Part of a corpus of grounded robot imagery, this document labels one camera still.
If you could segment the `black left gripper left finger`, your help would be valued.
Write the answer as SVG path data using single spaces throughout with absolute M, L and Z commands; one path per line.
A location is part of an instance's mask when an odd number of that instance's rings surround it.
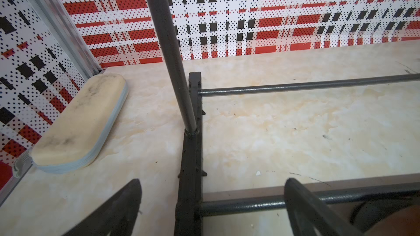
M 133 179 L 74 226 L 66 236 L 130 236 L 140 213 L 142 187 Z

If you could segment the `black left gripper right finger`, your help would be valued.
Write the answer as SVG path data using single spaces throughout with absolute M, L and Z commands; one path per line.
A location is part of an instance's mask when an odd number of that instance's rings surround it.
M 295 236 L 359 236 L 361 232 L 338 217 L 294 178 L 286 181 L 284 200 Z

